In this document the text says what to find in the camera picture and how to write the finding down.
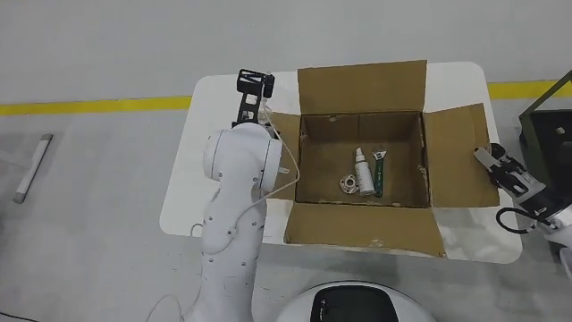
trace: open cardboard box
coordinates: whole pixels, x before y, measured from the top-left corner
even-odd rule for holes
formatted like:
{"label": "open cardboard box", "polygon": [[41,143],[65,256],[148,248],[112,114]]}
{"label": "open cardboard box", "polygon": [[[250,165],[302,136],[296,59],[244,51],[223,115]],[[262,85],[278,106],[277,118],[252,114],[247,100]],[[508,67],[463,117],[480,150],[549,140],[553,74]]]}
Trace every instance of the open cardboard box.
{"label": "open cardboard box", "polygon": [[[445,257],[433,208],[499,205],[473,156],[490,146],[483,105],[424,113],[425,75],[426,61],[298,71],[301,115],[273,114],[300,168],[296,186],[274,196],[294,200],[286,242]],[[340,189],[341,177],[355,173],[357,147],[372,171],[372,153],[387,150],[381,198]],[[281,165],[290,173],[277,187],[296,174],[285,151]]]}

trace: white bottle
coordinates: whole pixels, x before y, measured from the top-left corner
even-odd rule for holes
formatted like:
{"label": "white bottle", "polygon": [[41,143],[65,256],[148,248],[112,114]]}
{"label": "white bottle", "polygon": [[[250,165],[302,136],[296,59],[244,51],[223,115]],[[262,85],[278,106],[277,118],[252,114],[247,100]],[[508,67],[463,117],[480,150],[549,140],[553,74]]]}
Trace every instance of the white bottle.
{"label": "white bottle", "polygon": [[374,194],[374,179],[372,178],[372,172],[369,170],[369,164],[361,148],[356,149],[356,176],[357,185],[359,186],[359,195],[365,197]]}

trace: yellow floor line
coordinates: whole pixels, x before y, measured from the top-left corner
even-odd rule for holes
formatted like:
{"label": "yellow floor line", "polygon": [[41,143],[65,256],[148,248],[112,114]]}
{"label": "yellow floor line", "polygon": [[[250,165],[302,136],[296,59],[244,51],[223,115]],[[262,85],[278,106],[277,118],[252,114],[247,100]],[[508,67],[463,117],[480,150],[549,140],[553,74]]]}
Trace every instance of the yellow floor line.
{"label": "yellow floor line", "polygon": [[[491,99],[536,98],[556,81],[489,83]],[[556,97],[572,97],[572,84]],[[0,115],[20,114],[99,114],[112,112],[187,110],[191,96],[105,99],[83,102],[46,102],[0,105]]]}
{"label": "yellow floor line", "polygon": [[[498,82],[489,83],[491,99],[538,98],[556,81]],[[572,97],[572,83],[559,89],[554,97]]]}
{"label": "yellow floor line", "polygon": [[189,109],[190,100],[190,96],[178,96],[0,105],[0,115],[99,114],[111,112],[186,110]]}

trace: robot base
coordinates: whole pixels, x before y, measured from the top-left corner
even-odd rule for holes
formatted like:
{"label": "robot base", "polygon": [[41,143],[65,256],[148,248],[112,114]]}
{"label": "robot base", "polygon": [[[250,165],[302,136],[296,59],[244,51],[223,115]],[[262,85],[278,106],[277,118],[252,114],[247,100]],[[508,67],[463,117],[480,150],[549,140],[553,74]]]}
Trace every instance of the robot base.
{"label": "robot base", "polygon": [[334,282],[296,297],[277,322],[435,322],[428,311],[401,292],[380,284]]}

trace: white table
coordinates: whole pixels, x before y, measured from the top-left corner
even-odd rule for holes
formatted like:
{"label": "white table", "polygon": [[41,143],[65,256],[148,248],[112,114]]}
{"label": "white table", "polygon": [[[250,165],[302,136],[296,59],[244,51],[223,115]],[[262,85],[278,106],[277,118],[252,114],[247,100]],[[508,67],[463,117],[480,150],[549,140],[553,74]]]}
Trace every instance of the white table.
{"label": "white table", "polygon": [[[273,74],[276,83],[268,105],[274,112],[300,114],[297,73]],[[216,182],[203,175],[203,149],[212,132],[230,128],[231,122],[236,120],[241,98],[236,90],[236,79],[236,74],[209,76],[195,87],[161,212],[160,225],[165,233],[190,236],[191,226],[203,221],[206,203],[217,187]],[[426,112],[475,103],[484,104],[491,142],[499,142],[483,70],[472,63],[427,65]],[[284,244],[291,206],[291,200],[268,200],[265,243]],[[500,191],[500,206],[513,206],[504,191]],[[498,209],[436,208],[434,214],[448,258],[500,264],[516,260],[522,251],[520,236],[497,226],[494,216]],[[503,216],[505,219],[506,224],[516,226],[513,213]],[[194,229],[193,236],[200,236],[200,228]]]}

